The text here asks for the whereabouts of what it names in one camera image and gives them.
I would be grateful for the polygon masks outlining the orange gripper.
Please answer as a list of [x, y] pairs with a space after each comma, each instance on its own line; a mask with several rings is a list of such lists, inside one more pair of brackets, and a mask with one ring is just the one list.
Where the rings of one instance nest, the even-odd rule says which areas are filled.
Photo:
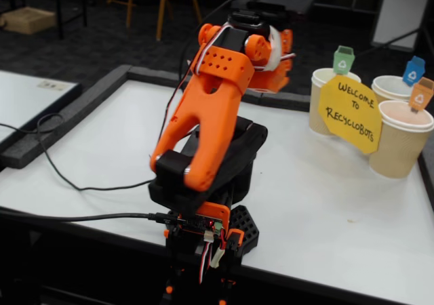
[[293, 31], [278, 31], [271, 28], [269, 38], [250, 35], [245, 42], [245, 54], [254, 66], [254, 74], [249, 83], [250, 90], [264, 93], [279, 93], [289, 82], [288, 73], [292, 69]]

